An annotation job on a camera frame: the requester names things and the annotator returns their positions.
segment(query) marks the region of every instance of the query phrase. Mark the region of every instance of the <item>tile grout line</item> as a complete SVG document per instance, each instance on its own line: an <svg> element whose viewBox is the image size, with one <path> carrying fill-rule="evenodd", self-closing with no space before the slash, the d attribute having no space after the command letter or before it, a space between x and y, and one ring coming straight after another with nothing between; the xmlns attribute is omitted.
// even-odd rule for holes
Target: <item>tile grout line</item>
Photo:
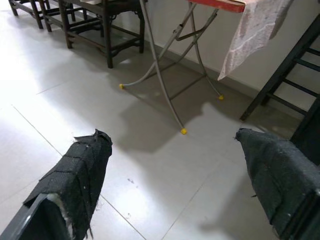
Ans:
<svg viewBox="0 0 320 240"><path fill-rule="evenodd" d="M176 219L174 220L174 222L172 223L172 225L169 227L168 231L166 231L165 235L161 238L161 240L164 240L165 237L167 236L167 234L169 233L169 231L172 229L172 227L175 225L175 223L178 221L178 219L181 217L182 213L187 209L187 207L190 205L191 201L195 198L195 196L197 195L197 193L200 191L200 189L202 189L203 185L206 183L207 179L209 178L209 176L214 172L215 170L211 171L210 173L208 173L208 175L205 177L205 179L203 180L203 183L200 185L200 187L195 191L195 193L193 194L193 196L190 198L189 202L185 205L185 207L182 209L182 211L179 213L179 215L176 217Z"/></svg>
<svg viewBox="0 0 320 240"><path fill-rule="evenodd" d="M22 114L13 104L12 104L11 106L21 115L21 117L23 117L23 118L34 128L34 130L37 131L38 134L40 134L41 137L44 138L44 140L45 140L60 156L62 156L62 154L51 144L51 142L49 142L49 141L45 138L45 136L43 136L43 135L41 134L41 132L39 132L38 129L36 129L36 127L35 127L34 125L32 125L31 122L30 122L25 116L23 116L23 114Z"/></svg>
<svg viewBox="0 0 320 240"><path fill-rule="evenodd" d="M15 191L12 195L8 196L7 198L5 198L4 200L0 201L0 205L2 205L4 202L8 201L10 198L14 197L15 195L17 195L18 193L20 193L21 191L23 191L24 189L26 189L27 187L29 187L31 184L33 184L34 182L38 181L43 175L38 176L35 180L32 180L28 185L24 186L23 188L21 188L20 190Z"/></svg>
<svg viewBox="0 0 320 240"><path fill-rule="evenodd" d="M46 91L49 91L49 90L51 90L51 89L54 89L54 88L56 88L56 87L59 87L59 86L61 86L61 85L63 85L63 84L66 84L66 83L68 83L68 82L72 82L72 81L75 81L75 80L68 80L68 81L65 81L65 82L59 83L59 84L57 84L57 85L51 86L51 87L49 87L49 88L47 88L47 89L44 89L44 90L42 90L42 91L40 91L40 92L36 93L34 96L37 96L37 95L43 94L43 93L45 93Z"/></svg>
<svg viewBox="0 0 320 240"><path fill-rule="evenodd" d="M147 240L122 214L102 195L100 196L144 239Z"/></svg>

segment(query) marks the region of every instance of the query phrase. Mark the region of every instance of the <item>dark wooden chair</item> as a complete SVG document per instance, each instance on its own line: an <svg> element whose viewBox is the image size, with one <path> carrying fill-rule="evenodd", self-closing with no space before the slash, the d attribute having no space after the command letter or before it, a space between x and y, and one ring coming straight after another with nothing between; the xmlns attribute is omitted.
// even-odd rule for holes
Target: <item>dark wooden chair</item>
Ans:
<svg viewBox="0 0 320 240"><path fill-rule="evenodd" d="M93 13L92 16L87 17L83 21L70 23L68 19L67 5L74 4ZM107 65L110 69L113 68L113 57L120 51L130 48L132 46L139 47L139 52L144 52L145 45L145 20L141 10L139 0L102 0L99 4L88 4L80 0L59 0L59 8L62 18L63 30L65 33L65 40L67 47L71 49L73 42L84 42L97 47L106 55ZM123 29L121 27L112 25L113 20L124 12L134 12L140 19L139 34ZM111 43L111 29L116 29L123 33L129 34L134 38L126 40L112 46ZM101 32L103 43L100 44L83 35L84 32L97 30Z"/></svg>
<svg viewBox="0 0 320 240"><path fill-rule="evenodd" d="M56 25L60 28L63 28L62 21L57 18L57 16L60 15L59 7L50 8L46 5L46 0L38 0L38 1L40 4L40 7L41 7L43 20L44 20L44 23L45 23L45 26L46 26L46 29L48 30L48 32L52 32L52 28L51 28L52 24ZM84 9L82 7L74 8L74 5L72 3L67 3L65 7L66 7L66 14L71 16L71 20L73 22L76 21L75 12L77 12L77 11L82 11L84 20L88 19L86 9Z"/></svg>
<svg viewBox="0 0 320 240"><path fill-rule="evenodd" d="M47 9L50 9L50 3L49 0L42 0L43 4L46 5ZM42 25L41 20L43 19L43 15L41 10L38 9L36 5L36 0L9 0L9 4L11 6L13 15L18 16L17 9L21 9L28 14L30 14L38 24L39 29L43 29L44 26Z"/></svg>

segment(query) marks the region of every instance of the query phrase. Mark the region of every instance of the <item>white wall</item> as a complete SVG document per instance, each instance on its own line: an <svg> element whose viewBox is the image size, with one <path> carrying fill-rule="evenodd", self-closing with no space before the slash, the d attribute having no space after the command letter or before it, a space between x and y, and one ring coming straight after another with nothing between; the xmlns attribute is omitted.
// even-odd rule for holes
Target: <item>white wall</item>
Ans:
<svg viewBox="0 0 320 240"><path fill-rule="evenodd" d="M187 8L186 0L149 0L149 17L155 43L158 46L165 45L173 29L183 19ZM212 10L212 8L202 5L197 7L195 19L198 27L206 22ZM270 41L266 48L250 56L231 73L230 77L253 89L260 90L319 13L318 0L295 0L277 36ZM241 14L221 10L216 20L202 36L199 41L200 51L206 67L217 72L220 71L240 18ZM138 31L138 21L132 13L119 16L117 23L127 29ZM173 44L170 50L182 53L187 45L188 41L178 42ZM320 49L320 39L316 41L315 45ZM187 55L187 58L196 61L196 55L193 51ZM316 57L306 55L305 59L320 65L320 61ZM297 66L288 78L320 93L319 72ZM278 95L306 110L314 101L313 97L290 86L281 87Z"/></svg>

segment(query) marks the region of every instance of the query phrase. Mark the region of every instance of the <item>floor tile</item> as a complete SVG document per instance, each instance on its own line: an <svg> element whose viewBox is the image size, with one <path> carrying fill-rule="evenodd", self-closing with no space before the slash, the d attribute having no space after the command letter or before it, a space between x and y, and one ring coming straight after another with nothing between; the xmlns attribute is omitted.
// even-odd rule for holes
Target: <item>floor tile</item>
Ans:
<svg viewBox="0 0 320 240"><path fill-rule="evenodd" d="M208 177L164 240L275 240L245 165L227 159Z"/></svg>
<svg viewBox="0 0 320 240"><path fill-rule="evenodd" d="M189 134L208 148L223 153L240 128L239 117L250 99L219 83L216 87L223 93L224 100L218 100L208 82L202 80L183 93L176 105L182 110L181 118Z"/></svg>
<svg viewBox="0 0 320 240"><path fill-rule="evenodd" d="M0 203L49 171L61 156L13 108L0 110Z"/></svg>
<svg viewBox="0 0 320 240"><path fill-rule="evenodd" d="M21 56L45 51L51 42L50 36L43 29L32 25L21 27L20 21L26 18L26 22L28 22L30 16L23 15L20 18L19 21L16 19L12 21L19 24L19 27L0 30L1 35L5 36L0 39L1 52L6 56Z"/></svg>
<svg viewBox="0 0 320 240"><path fill-rule="evenodd" d="M25 29L37 29L37 22L34 18L22 10L17 10L19 16L14 16L9 2L1 1L0 2L0 31L1 30L25 30Z"/></svg>
<svg viewBox="0 0 320 240"><path fill-rule="evenodd" d="M143 236L161 239L220 157L181 135L166 115L108 84L72 81L15 107L60 153L72 136L95 128L110 134L113 154L101 193Z"/></svg>
<svg viewBox="0 0 320 240"><path fill-rule="evenodd" d="M144 238L102 197L90 223L93 239L143 240Z"/></svg>
<svg viewBox="0 0 320 240"><path fill-rule="evenodd" d="M53 32L52 34L60 41L64 41L61 33ZM51 43L47 43L46 49L41 51L38 51L37 48L34 52L22 53L22 55L8 53L8 57L2 64L4 77L0 80L2 85L0 101L10 103L23 101L25 98L72 80L91 81L91 79L106 75L101 70L103 66L98 68L99 64L79 57L76 52L65 49L65 46L61 48L56 46L53 48L55 50L50 50L52 47Z"/></svg>

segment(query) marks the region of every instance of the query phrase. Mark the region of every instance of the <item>white cloth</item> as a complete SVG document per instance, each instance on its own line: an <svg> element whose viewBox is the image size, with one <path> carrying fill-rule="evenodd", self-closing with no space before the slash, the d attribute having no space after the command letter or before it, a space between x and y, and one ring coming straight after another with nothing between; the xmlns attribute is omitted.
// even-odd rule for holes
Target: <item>white cloth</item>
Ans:
<svg viewBox="0 0 320 240"><path fill-rule="evenodd" d="M229 75L255 51L265 47L287 16L293 0L240 0L245 9L218 80Z"/></svg>

